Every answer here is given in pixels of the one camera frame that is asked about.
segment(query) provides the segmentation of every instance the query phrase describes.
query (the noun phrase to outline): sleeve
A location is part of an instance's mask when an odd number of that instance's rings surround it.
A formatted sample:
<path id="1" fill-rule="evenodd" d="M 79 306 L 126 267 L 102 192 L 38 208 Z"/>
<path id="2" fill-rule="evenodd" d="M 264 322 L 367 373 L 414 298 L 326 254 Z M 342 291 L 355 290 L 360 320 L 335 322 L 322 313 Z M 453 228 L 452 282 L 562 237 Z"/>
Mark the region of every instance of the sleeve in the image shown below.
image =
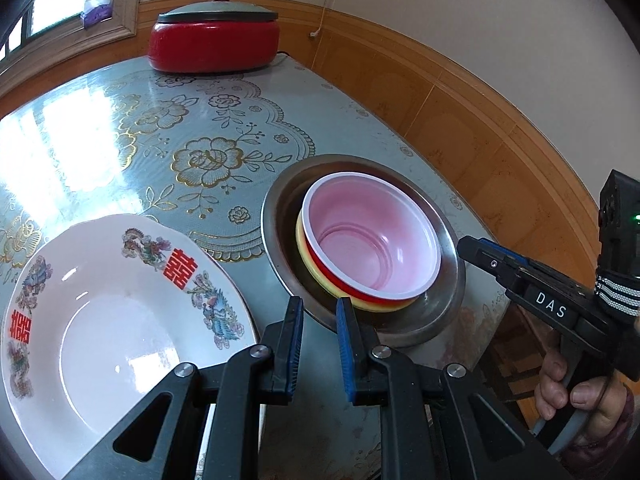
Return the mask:
<path id="1" fill-rule="evenodd" d="M 625 407 L 611 432 L 603 439 L 578 446 L 573 444 L 565 449 L 560 462 L 576 480 L 600 480 L 616 463 L 625 449 L 634 414 L 634 396 L 626 389 Z"/>

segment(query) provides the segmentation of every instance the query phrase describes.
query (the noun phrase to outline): table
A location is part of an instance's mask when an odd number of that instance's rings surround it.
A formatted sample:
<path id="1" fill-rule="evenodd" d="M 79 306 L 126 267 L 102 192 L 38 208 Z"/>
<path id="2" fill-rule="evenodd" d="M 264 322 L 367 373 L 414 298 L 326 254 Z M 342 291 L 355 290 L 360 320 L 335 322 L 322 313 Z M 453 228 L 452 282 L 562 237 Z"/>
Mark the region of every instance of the table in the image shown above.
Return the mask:
<path id="1" fill-rule="evenodd" d="M 260 238 L 262 199 L 283 168 L 322 153 L 385 164 L 423 188 L 459 237 L 490 237 L 401 137 L 293 59 L 193 77 L 162 75 L 138 58 L 79 77 L 0 122 L 0 302 L 41 244 L 77 222 L 127 212 L 188 234 L 221 262 L 261 331 L 287 304 Z M 491 276 L 467 267 L 457 318 L 404 351 L 420 364 L 473 367 L 507 304 Z M 0 426 L 34 477 L 50 478 L 4 390 Z M 378 413 L 347 403 L 336 336 L 307 316 L 296 395 L 268 410 L 260 477 L 364 480 L 379 466 Z"/>

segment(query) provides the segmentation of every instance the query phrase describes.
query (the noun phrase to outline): metal basin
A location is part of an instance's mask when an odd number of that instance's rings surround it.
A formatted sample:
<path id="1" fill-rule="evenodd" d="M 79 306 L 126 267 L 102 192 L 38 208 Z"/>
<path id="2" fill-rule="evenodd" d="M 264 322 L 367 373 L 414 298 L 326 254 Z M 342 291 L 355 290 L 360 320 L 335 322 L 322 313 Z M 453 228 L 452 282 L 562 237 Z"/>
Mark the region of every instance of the metal basin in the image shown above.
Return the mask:
<path id="1" fill-rule="evenodd" d="M 289 293 L 303 299 L 308 314 L 335 332 L 336 299 L 306 270 L 296 246 L 295 228 L 307 190 L 319 178 L 337 171 L 359 171 L 386 180 L 411 197 L 431 221 L 442 248 L 440 272 L 431 288 L 397 312 L 356 312 L 361 322 L 378 330 L 380 341 L 388 346 L 402 348 L 433 338 L 454 318 L 465 292 L 465 266 L 456 253 L 458 240 L 425 192 L 381 164 L 357 156 L 319 155 L 284 170 L 262 204 L 262 240 L 271 267 Z"/>

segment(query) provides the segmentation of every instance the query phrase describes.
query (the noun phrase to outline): stacked bowls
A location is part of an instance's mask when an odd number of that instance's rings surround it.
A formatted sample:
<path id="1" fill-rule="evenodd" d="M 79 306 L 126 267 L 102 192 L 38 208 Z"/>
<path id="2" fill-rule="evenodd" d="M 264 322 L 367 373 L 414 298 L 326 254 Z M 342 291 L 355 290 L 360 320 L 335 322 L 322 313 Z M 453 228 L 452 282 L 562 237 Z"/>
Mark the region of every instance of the stacked bowls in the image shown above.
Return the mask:
<path id="1" fill-rule="evenodd" d="M 424 212 L 397 187 L 365 173 L 332 173 L 311 186 L 296 245 L 322 288 L 370 312 L 408 306 L 440 270 L 440 245 Z"/>

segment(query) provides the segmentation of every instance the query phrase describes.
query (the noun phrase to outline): pot lid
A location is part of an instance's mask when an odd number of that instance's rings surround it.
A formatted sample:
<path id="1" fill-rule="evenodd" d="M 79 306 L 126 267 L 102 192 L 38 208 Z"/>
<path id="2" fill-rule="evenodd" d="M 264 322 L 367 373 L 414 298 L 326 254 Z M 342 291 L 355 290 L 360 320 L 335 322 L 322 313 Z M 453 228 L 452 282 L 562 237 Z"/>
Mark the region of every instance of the pot lid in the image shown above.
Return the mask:
<path id="1" fill-rule="evenodd" d="M 170 10 L 158 16 L 158 23 L 272 22 L 278 13 L 254 4 L 212 0 Z"/>

